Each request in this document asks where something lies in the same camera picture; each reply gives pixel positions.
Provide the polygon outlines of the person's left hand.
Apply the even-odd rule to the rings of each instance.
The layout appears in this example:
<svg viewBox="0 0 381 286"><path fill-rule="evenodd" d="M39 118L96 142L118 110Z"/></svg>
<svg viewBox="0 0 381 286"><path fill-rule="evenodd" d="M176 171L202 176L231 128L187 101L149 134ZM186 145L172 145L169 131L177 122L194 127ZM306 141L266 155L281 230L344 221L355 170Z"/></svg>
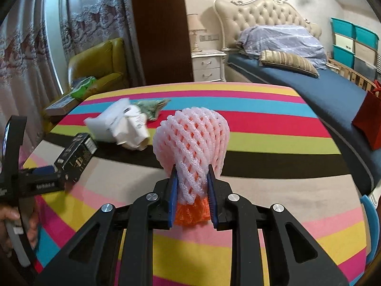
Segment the person's left hand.
<svg viewBox="0 0 381 286"><path fill-rule="evenodd" d="M35 249L38 241L38 225L39 225L39 207L35 203L32 214L29 217L29 225L27 230L27 238L32 249ZM10 223L12 227L19 227L20 225L20 214L18 209L15 207L10 207L1 203L1 249L4 253L10 257L14 249L6 224Z"/></svg>

